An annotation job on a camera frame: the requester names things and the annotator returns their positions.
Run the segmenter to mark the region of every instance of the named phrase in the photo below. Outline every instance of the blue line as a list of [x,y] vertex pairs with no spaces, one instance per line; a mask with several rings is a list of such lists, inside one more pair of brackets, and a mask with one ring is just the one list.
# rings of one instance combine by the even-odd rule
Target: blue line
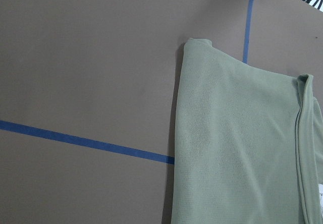
[[49,130],[24,126],[16,123],[11,123],[11,122],[0,121],[0,129],[5,131],[10,131],[10,132],[21,133],[29,136],[34,136],[34,137],[41,137],[41,138],[54,140],[54,141],[66,142],[66,143],[71,143],[79,146],[120,153],[120,154],[129,155],[133,157],[150,159],[158,162],[165,162],[169,164],[175,163],[175,159],[170,156],[161,155],[153,152],[147,152],[147,151],[130,148],[130,147],[123,147],[123,146],[114,145],[106,142],[99,142],[99,141],[90,140],[82,137],[76,137],[76,136],[67,135],[63,133],[52,132]]
[[251,24],[251,14],[252,14],[252,5],[254,0],[249,0],[248,12],[247,12],[247,22],[246,22],[246,31],[244,35],[244,48],[243,48],[243,59],[242,61],[246,64],[248,62],[248,51],[249,51],[249,36],[250,36],[250,24]]

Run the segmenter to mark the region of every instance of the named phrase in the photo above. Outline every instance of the ribbed fabric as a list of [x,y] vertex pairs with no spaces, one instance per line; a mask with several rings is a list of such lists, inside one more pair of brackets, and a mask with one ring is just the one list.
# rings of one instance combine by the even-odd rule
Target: ribbed fabric
[[323,120],[310,74],[190,38],[176,109],[172,224],[322,224]]

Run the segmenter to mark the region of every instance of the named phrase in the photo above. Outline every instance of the sage green fabric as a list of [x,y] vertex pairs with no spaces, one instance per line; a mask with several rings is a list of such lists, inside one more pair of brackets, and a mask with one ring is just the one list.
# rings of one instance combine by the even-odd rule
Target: sage green fabric
[[310,74],[251,67],[190,38],[175,125],[172,224],[321,224],[323,120]]

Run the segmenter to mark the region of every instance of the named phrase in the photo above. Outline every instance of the green cloth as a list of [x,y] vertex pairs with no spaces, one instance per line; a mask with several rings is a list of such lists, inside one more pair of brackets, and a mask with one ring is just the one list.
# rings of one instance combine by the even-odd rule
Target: green cloth
[[178,91],[172,224],[321,224],[313,76],[258,69],[190,38]]

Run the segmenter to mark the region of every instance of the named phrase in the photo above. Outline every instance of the blue tape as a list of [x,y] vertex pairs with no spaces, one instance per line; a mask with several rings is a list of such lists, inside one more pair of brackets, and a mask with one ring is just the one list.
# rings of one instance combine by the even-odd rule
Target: blue tape
[[245,64],[248,62],[249,36],[250,36],[250,24],[251,24],[253,1],[254,0],[249,0],[248,12],[247,12],[247,22],[246,22],[246,31],[245,31],[245,35],[244,35],[244,48],[243,48],[242,62],[244,62]]
[[123,146],[114,145],[106,142],[90,140],[82,137],[76,137],[76,136],[67,135],[63,133],[52,132],[49,130],[24,126],[16,123],[11,123],[11,122],[0,121],[0,129],[5,131],[10,131],[10,132],[16,132],[20,134],[25,134],[29,136],[34,136],[34,137],[41,137],[41,138],[59,141],[59,142],[71,143],[71,144],[79,145],[83,147],[90,147],[90,148],[95,148],[99,150],[129,155],[133,157],[145,158],[145,159],[154,160],[158,162],[165,162],[169,164],[175,163],[175,159],[170,156],[153,153],[153,152],[147,152],[147,151],[130,148],[130,147],[123,147]]

